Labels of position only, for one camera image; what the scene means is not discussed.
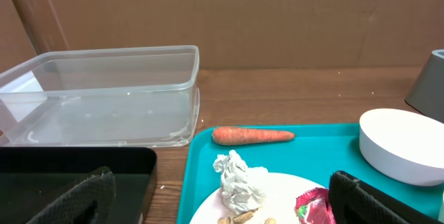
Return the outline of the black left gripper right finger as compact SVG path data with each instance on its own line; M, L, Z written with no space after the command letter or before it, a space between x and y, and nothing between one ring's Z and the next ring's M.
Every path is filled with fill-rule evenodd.
M440 223L345 171L330 177L328 205L336 224Z

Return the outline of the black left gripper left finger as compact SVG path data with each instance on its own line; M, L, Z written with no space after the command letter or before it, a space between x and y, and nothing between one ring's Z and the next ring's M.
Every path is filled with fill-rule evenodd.
M115 198L114 174L102 166L50 193L27 223L105 223Z

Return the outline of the red snack wrapper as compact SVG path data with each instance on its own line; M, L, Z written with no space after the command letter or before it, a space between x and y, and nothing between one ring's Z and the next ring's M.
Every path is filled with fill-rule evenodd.
M336 224L328 194L328 189L316 187L296 198L299 224Z

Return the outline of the pink bowl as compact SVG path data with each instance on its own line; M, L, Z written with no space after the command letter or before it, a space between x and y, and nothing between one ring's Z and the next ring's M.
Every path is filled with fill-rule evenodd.
M394 180L422 187L443 183L443 124L405 110L380 108L359 119L366 161Z

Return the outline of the white tissue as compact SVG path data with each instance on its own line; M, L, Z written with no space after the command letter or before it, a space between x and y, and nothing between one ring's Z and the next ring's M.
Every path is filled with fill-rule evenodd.
M249 167L230 150L227 155L217 155L213 169L220 173L222 202L231 212L243 214L266 202L269 172L265 167Z

